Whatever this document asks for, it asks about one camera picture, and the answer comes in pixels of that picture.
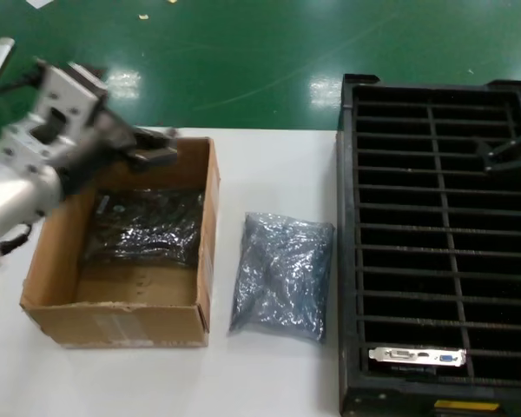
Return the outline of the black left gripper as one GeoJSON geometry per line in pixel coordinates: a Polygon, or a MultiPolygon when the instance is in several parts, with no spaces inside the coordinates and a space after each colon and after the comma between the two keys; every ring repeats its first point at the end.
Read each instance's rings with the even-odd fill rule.
{"type": "Polygon", "coordinates": [[[60,181],[61,201],[80,192],[102,169],[135,147],[166,147],[135,149],[127,153],[131,169],[152,169],[169,166],[177,160],[178,130],[132,128],[111,111],[101,112],[85,128],[81,141],[55,157],[55,172],[60,181]]]}

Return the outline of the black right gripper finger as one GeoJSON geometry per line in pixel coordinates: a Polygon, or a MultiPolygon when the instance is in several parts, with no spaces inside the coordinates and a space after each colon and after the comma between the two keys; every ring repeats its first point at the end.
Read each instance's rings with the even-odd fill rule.
{"type": "Polygon", "coordinates": [[[521,164],[521,136],[491,147],[484,141],[477,141],[477,154],[485,164],[521,164]]]}
{"type": "Polygon", "coordinates": [[[521,158],[516,158],[508,162],[494,162],[490,160],[485,165],[485,173],[487,174],[521,174],[521,158]]]}

